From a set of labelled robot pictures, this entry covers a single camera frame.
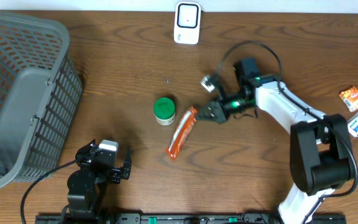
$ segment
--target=wood grain surface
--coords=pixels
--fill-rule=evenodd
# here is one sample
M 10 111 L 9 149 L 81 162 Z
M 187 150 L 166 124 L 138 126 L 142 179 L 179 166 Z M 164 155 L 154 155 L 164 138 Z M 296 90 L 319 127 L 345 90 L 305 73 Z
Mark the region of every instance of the wood grain surface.
M 352 116 L 338 93 L 358 88 L 358 15 L 204 13 L 199 43 L 178 45 L 172 12 L 20 13 L 68 28 L 71 57 L 85 80 L 60 163 L 73 160 L 77 149 L 94 138 L 120 144 L 117 165 L 131 147 L 131 178 L 108 189 L 103 204 L 109 208 L 242 213 L 273 210 L 285 199 L 293 182 L 289 135 L 263 111 L 259 119 L 200 122 L 177 160 L 164 151 L 183 112 L 213 97 L 200 80 L 239 41 L 261 40 L 271 46 L 282 60 L 287 87 L 311 106 Z M 256 57 L 265 73 L 278 71 L 268 52 L 243 47 L 221 73 L 228 91 L 238 90 L 231 65 L 244 57 Z M 153 105 L 161 96 L 175 100 L 177 120 L 171 126 L 154 118 Z M 352 138 L 352 145 L 358 162 L 358 138 Z M 25 203 L 27 223 L 40 213 L 60 213 L 67 204 L 67 178 L 77 169 L 60 170 L 35 187 Z M 28 186 L 11 183 L 0 189 L 0 223 L 21 222 L 19 205 Z M 319 212 L 343 212 L 348 223 L 358 223 L 358 188 L 348 197 L 327 199 Z

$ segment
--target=robotic arm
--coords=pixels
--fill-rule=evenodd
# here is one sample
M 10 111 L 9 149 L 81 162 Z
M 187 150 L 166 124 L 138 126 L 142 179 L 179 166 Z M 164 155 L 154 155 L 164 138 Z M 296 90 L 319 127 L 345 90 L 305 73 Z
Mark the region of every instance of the robotic arm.
M 260 108 L 278 121 L 290 134 L 290 170 L 294 180 L 287 198 L 278 206 L 279 219 L 285 224 L 310 222 L 320 198 L 354 178 L 345 145 L 325 126 L 328 123 L 350 146 L 346 120 L 339 114 L 326 116 L 313 109 L 291 93 L 279 77 L 262 75 L 253 58 L 237 62 L 234 70 L 241 89 L 231 96 L 224 92 L 218 75 L 204 77 L 201 84 L 209 92 L 218 89 L 219 96 L 199 110 L 196 119 L 224 123 L 232 114 Z M 317 144 L 321 143 L 329 144 L 329 149 L 319 152 Z
M 68 205 L 56 223 L 115 223 L 114 216 L 102 210 L 100 203 L 109 184 L 120 184 L 121 179 L 128 180 L 131 174 L 129 150 L 122 167 L 114 166 L 117 151 L 118 143 L 108 140 L 99 145 L 93 140 L 78 150 L 75 158 L 80 170 L 67 180 Z

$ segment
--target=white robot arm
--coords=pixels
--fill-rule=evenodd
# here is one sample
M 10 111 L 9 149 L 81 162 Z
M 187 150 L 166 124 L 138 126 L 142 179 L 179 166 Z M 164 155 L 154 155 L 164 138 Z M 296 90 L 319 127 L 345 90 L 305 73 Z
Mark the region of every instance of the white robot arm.
M 304 108 L 308 108 L 313 114 L 318 115 L 321 119 L 325 114 L 321 111 L 313 109 L 305 102 L 301 101 L 297 96 L 290 92 L 283 82 L 280 86 L 287 95 L 291 96 L 295 101 L 301 104 Z M 269 82 L 256 88 L 255 91 L 256 105 L 259 109 L 270 114 L 283 128 L 290 133 L 291 126 L 299 122 L 311 123 L 316 121 L 316 118 L 305 113 L 297 105 L 289 101 L 283 94 L 280 93 L 277 82 Z M 321 143 L 320 139 L 316 140 L 316 144 Z M 334 189 L 320 190 L 315 195 L 309 196 L 302 192 L 296 184 L 292 185 L 290 193 L 286 199 L 278 206 L 278 212 L 285 224 L 299 224 L 302 223 L 307 214 L 313 209 L 318 202 L 319 197 L 326 194 L 331 194 Z M 311 221 L 311 215 L 307 219 L 307 223 Z
M 354 177 L 355 167 L 343 142 L 330 133 L 331 129 L 344 136 L 350 146 L 346 120 L 341 115 L 326 116 L 295 96 L 275 75 L 261 75 L 253 58 L 234 65 L 239 93 L 227 96 L 217 75 L 204 77 L 201 84 L 209 91 L 219 91 L 219 97 L 199 110 L 197 120 L 224 123 L 235 113 L 247 108 L 266 111 L 290 134 L 290 170 L 294 184 L 287 198 L 278 206 L 280 222 L 303 224 L 322 202 Z M 317 144 L 329 144 L 329 150 L 319 152 Z

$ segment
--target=gray plastic basket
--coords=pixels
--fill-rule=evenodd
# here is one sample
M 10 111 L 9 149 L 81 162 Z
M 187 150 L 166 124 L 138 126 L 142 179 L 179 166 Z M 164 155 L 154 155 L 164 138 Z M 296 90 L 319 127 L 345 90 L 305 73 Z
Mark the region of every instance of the gray plastic basket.
M 82 93 L 59 22 L 0 12 L 0 188 L 53 169 Z

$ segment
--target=orange snack bar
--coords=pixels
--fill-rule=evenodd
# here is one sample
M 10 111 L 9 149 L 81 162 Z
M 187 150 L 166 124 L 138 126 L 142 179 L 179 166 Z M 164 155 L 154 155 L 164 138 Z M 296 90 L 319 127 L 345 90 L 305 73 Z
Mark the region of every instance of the orange snack bar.
M 171 144 L 166 149 L 166 152 L 171 159 L 176 159 L 178 157 L 180 149 L 186 141 L 187 135 L 189 135 L 196 123 L 197 112 L 198 111 L 194 109 L 194 107 L 191 107 L 181 118 L 179 126 L 172 137 Z
M 351 112 L 358 109 L 358 90 L 354 86 L 346 91 L 343 91 L 339 94 L 339 96 Z

